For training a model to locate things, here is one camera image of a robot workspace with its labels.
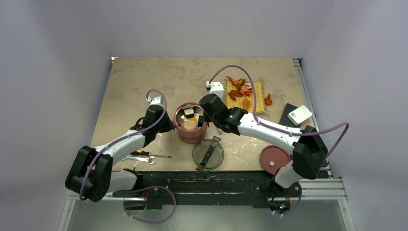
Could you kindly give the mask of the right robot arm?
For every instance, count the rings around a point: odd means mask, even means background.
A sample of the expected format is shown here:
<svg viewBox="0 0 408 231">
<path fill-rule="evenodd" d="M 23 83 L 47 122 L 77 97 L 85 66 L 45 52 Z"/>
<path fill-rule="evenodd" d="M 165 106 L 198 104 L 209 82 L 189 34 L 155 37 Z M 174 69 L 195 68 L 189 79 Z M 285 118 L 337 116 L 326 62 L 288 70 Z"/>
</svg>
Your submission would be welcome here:
<svg viewBox="0 0 408 231">
<path fill-rule="evenodd" d="M 282 126 L 253 113 L 233 107 L 228 109 L 215 94 L 200 99 L 205 119 L 225 133 L 256 138 L 283 149 L 292 160 L 274 174 L 271 192 L 281 196 L 301 179 L 314 180 L 325 161 L 328 149 L 314 127 L 304 129 Z"/>
</svg>

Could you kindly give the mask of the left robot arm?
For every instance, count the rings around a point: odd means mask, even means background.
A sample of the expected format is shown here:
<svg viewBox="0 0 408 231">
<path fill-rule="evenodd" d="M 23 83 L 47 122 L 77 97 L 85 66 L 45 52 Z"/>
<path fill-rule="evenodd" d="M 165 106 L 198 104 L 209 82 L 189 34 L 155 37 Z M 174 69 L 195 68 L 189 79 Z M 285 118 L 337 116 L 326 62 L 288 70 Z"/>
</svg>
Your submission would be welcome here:
<svg viewBox="0 0 408 231">
<path fill-rule="evenodd" d="M 112 167 L 132 152 L 153 142 L 158 133 L 169 132 L 173 122 L 161 104 L 149 105 L 142 124 L 135 124 L 119 138 L 98 146 L 83 146 L 78 150 L 65 180 L 65 187 L 79 194 L 80 200 L 100 201 L 108 192 L 125 190 L 137 197 L 143 183 L 128 170 L 119 173 L 120 183 L 114 187 Z"/>
</svg>

